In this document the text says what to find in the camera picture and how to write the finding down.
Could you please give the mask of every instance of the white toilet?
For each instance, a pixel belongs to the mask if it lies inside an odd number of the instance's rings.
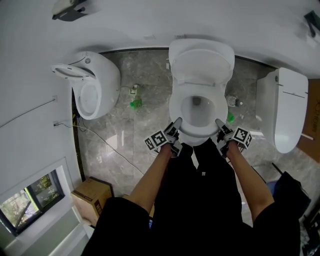
[[[234,50],[211,40],[178,39],[169,46],[169,62],[170,118],[182,118],[179,138],[184,143],[201,145],[219,131],[217,118],[227,120],[225,90],[235,67]]]
[[[305,123],[308,79],[281,67],[256,84],[255,118],[266,140],[280,153],[297,145]]]
[[[87,120],[104,116],[116,105],[120,94],[120,71],[99,53],[82,51],[73,64],[53,64],[52,72],[70,81],[76,108]]]

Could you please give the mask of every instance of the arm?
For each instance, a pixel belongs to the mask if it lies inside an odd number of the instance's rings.
[[[254,222],[258,215],[274,202],[274,198],[267,185],[239,152],[237,144],[231,141],[228,148],[226,156],[230,159],[240,181],[242,191],[251,211],[252,221]]]
[[[158,194],[158,190],[171,155],[171,145],[163,145],[160,153],[156,156],[148,171],[140,179],[131,195],[128,197],[129,201],[141,206],[148,213],[150,213],[152,205]]]

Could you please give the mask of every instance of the person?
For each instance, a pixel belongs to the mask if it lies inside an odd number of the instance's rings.
[[[82,255],[118,252],[203,252],[216,255],[299,255],[299,220],[273,196],[240,153],[228,144],[221,157],[209,138],[193,148],[182,144],[171,158],[165,144],[128,199],[109,198]],[[198,160],[196,169],[192,154]],[[236,175],[251,212],[243,223]],[[149,213],[154,204],[151,227]]]

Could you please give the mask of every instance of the marble floor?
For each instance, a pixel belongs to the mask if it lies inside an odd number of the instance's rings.
[[[156,153],[146,149],[144,138],[164,129],[169,122],[172,76],[166,68],[168,51],[126,51],[104,56],[120,69],[123,88],[110,113],[98,119],[85,120],[84,124],[145,173]],[[235,117],[230,126],[233,129],[241,126],[253,132],[250,148],[243,155],[267,182],[280,177],[272,162],[301,182],[312,199],[308,212],[320,195],[320,165],[298,148],[287,154],[277,152],[261,136],[255,119],[257,79],[271,71],[269,67],[236,58],[233,77],[226,86],[225,95],[236,96],[243,101],[243,106],[229,108]],[[134,84],[140,85],[143,101],[143,106],[137,109],[130,107],[133,97],[129,96],[126,88]],[[116,196],[130,194],[142,177],[139,171],[88,131],[79,132],[79,144],[86,176],[110,182]],[[243,221],[252,225],[251,214],[239,182],[238,188],[242,198]]]

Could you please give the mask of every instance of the window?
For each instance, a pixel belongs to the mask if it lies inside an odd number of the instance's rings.
[[[0,204],[0,219],[17,236],[64,196],[54,170]]]

